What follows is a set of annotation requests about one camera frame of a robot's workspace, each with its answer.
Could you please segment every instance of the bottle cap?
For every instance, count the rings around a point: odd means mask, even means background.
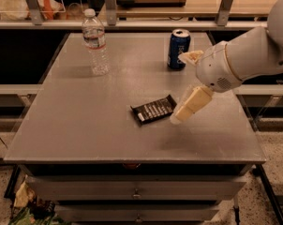
[[[85,17],[94,17],[96,16],[95,11],[92,8],[88,8],[84,11]]]

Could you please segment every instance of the water bottle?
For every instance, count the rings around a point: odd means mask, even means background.
[[[101,20],[93,9],[84,12],[82,33],[85,46],[91,59],[91,67],[94,75],[105,75],[110,71],[110,62],[106,50],[105,29]]]

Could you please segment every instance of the blue can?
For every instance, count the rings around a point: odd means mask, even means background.
[[[175,29],[171,33],[168,67],[171,69],[183,69],[186,64],[181,62],[178,56],[188,52],[190,34],[186,29]]]

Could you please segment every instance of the drawer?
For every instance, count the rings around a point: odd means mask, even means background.
[[[189,176],[176,179],[112,180],[111,177],[28,177],[26,183],[43,200],[230,200],[246,183],[243,177]]]
[[[65,221],[205,221],[218,212],[208,205],[57,205],[55,212]]]

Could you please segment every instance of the floor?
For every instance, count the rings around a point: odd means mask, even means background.
[[[11,127],[0,123],[0,136],[9,146],[14,133],[10,132]],[[264,149],[268,160],[263,165],[266,174],[272,184],[276,195],[283,195],[283,123],[277,121],[261,122],[260,131],[257,136],[261,146]],[[7,149],[0,141],[0,158],[2,158]],[[0,167],[0,225],[8,224],[11,215],[10,199],[5,199],[4,194],[7,184],[12,173],[12,167]],[[20,186],[20,181],[24,178],[21,173],[16,189]],[[261,180],[256,177],[252,171],[246,174],[246,185],[242,188],[238,195],[240,207],[240,224],[241,225],[276,225],[275,213],[262,187]],[[215,215],[212,221],[205,222],[205,225],[217,224],[236,224],[233,201],[222,202],[220,211]]]

